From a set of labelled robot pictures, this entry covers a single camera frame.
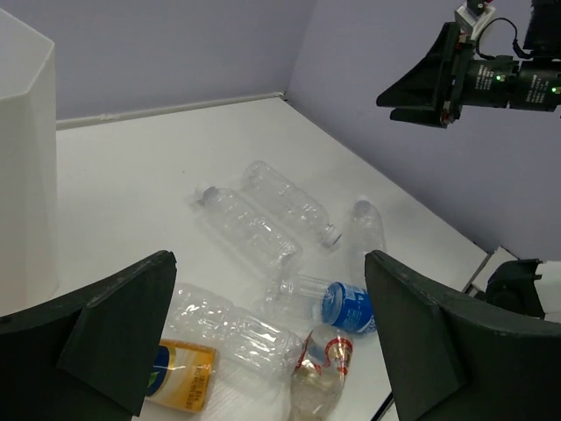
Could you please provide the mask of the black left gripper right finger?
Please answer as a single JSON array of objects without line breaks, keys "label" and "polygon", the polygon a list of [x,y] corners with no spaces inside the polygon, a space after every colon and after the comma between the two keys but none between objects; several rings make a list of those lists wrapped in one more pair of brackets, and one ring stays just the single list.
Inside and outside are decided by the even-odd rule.
[{"label": "black left gripper right finger", "polygon": [[381,251],[366,284],[401,420],[558,420],[560,325],[503,310]]}]

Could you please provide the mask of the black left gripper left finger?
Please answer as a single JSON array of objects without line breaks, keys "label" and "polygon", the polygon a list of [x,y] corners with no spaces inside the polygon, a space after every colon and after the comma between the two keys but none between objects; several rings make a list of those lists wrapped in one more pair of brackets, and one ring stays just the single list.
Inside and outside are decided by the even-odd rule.
[{"label": "black left gripper left finger", "polygon": [[139,416],[177,274],[158,251],[101,281],[1,318],[3,420]]}]

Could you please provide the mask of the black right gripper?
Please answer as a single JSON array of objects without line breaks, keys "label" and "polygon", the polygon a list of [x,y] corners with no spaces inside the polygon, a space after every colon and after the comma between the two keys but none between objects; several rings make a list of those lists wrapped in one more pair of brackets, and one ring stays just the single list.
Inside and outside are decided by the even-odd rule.
[{"label": "black right gripper", "polygon": [[[465,106],[513,108],[519,82],[520,60],[512,55],[484,54],[481,39],[488,25],[458,53],[459,64],[451,81],[446,101],[446,118],[460,118]],[[437,39],[424,58],[399,81],[383,91],[376,104],[386,108],[436,108],[450,83],[451,66],[456,51],[456,24],[444,23]],[[394,109],[392,121],[446,128],[448,122],[435,110]]]}]

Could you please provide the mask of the orange juice bottle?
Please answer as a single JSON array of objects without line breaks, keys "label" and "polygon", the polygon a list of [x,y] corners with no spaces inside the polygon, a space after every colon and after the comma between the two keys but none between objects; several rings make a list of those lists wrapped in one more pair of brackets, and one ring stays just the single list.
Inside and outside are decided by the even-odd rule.
[{"label": "orange juice bottle", "polygon": [[201,413],[218,365],[214,347],[162,339],[146,389],[146,400],[173,410]]}]

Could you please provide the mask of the clear bottle white cap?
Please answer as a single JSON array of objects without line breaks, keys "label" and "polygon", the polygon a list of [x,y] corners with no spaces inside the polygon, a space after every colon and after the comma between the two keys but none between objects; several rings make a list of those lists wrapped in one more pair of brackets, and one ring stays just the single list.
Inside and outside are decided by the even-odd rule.
[{"label": "clear bottle white cap", "polygon": [[180,339],[215,347],[221,356],[267,379],[289,377],[302,350],[290,330],[190,283],[174,287],[167,328]]}]

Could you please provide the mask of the clear bottle blue-white cap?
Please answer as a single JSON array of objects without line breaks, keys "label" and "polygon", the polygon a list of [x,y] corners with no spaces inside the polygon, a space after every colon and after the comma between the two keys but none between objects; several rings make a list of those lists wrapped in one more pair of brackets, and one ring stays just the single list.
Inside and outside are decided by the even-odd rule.
[{"label": "clear bottle blue-white cap", "polygon": [[261,273],[288,273],[302,257],[300,243],[236,190],[203,184],[195,201],[213,232]]}]

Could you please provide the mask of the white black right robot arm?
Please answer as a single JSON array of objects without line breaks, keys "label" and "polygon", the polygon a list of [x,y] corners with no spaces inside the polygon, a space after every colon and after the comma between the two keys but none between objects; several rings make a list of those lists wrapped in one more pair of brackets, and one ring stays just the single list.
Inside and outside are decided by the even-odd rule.
[{"label": "white black right robot arm", "polygon": [[483,54],[498,18],[488,1],[465,1],[426,55],[376,99],[393,121],[445,128],[466,106],[553,112],[560,105],[560,3],[534,1],[512,54]]}]

